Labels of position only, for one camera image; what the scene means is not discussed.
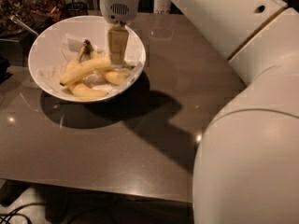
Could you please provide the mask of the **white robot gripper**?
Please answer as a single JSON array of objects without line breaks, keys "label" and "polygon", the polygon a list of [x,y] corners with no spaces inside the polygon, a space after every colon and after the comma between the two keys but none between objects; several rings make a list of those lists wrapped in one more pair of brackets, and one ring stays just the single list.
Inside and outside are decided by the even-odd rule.
[{"label": "white robot gripper", "polygon": [[139,0],[100,0],[102,16],[108,23],[114,24],[107,32],[109,57],[114,64],[124,62],[129,38],[124,24],[129,24],[135,19],[138,5]]}]

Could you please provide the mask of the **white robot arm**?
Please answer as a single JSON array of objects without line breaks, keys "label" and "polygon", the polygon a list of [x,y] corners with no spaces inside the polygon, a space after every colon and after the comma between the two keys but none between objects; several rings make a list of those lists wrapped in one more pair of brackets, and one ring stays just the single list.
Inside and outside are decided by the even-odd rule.
[{"label": "white robot arm", "polygon": [[[110,23],[129,22],[136,1],[100,8]],[[197,149],[194,223],[299,224],[299,13],[283,0],[169,1],[247,85]]]}]

